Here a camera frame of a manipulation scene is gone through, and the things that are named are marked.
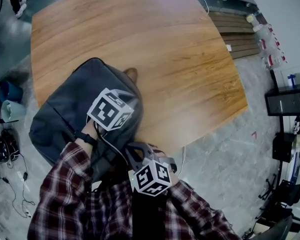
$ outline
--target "gray floor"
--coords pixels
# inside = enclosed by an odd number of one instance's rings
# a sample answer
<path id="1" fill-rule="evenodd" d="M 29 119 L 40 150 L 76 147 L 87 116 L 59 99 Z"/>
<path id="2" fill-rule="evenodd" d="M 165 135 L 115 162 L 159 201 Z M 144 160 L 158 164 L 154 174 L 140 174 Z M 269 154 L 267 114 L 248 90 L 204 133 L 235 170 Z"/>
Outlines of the gray floor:
<path id="1" fill-rule="evenodd" d="M 28 0 L 27 9 L 16 19 L 9 0 L 3 0 L 0 12 L 0 79 L 5 73 L 30 54 L 32 16 L 58 0 Z M 198 0 L 206 7 L 203 0 Z M 250 7 L 238 0 L 206 0 L 212 11 L 249 13 Z"/>
<path id="2" fill-rule="evenodd" d="M 215 132 L 186 147 L 186 158 L 180 178 L 188 182 L 213 208 L 222 209 L 239 235 L 253 226 L 263 201 L 258 195 L 265 189 L 265 180 L 277 172 L 278 163 L 272 159 L 272 140 L 279 130 L 277 117 L 268 117 L 264 93 L 272 87 L 269 73 L 261 67 L 261 59 L 251 56 L 235 60 L 244 86 L 248 110 Z M 31 78 L 30 56 L 9 71 L 11 79 L 24 90 L 22 103 L 26 106 L 24 120 L 12 123 L 18 132 L 20 151 L 24 154 L 29 177 L 24 195 L 39 201 L 39 187 L 50 165 L 32 146 L 28 137 L 32 118 L 38 110 Z M 174 154 L 181 168 L 181 152 Z M 1 177 L 7 177 L 16 191 L 15 207 L 21 212 L 21 196 L 25 171 L 20 158 L 13 169 L 0 165 Z M 10 240 L 25 239 L 30 220 L 21 218 L 12 209 L 14 194 L 9 185 L 0 181 L 0 224 Z M 35 206 L 25 206 L 31 214 Z"/>

